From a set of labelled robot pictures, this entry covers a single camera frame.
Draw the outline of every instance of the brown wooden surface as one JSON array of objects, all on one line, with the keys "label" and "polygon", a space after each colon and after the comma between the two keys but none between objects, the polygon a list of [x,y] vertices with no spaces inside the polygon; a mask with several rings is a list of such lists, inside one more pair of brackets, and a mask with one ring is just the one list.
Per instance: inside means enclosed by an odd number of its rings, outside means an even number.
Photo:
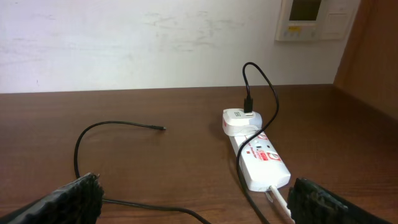
[{"label": "brown wooden surface", "polygon": [[[331,85],[278,86],[267,130],[296,177],[306,177],[398,222],[398,124]],[[268,87],[252,88],[264,122]],[[109,198],[190,208],[212,223],[259,223],[237,184],[222,110],[242,107],[243,87],[0,95],[0,215],[74,179],[81,131],[106,120],[164,125],[164,132],[108,125],[81,144],[81,173],[100,173]],[[288,187],[281,189],[287,196]],[[284,223],[252,193],[271,223]],[[102,223],[198,223],[177,212],[104,205]]]},{"label": "brown wooden surface", "polygon": [[398,119],[398,1],[363,0],[335,84]]}]

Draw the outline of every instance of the yellow sticker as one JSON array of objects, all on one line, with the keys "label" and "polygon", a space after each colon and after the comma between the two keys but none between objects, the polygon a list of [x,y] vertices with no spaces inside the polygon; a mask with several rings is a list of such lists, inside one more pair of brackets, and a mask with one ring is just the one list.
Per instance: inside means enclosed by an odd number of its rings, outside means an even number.
[{"label": "yellow sticker", "polygon": [[289,27],[289,32],[301,32],[301,27]]}]

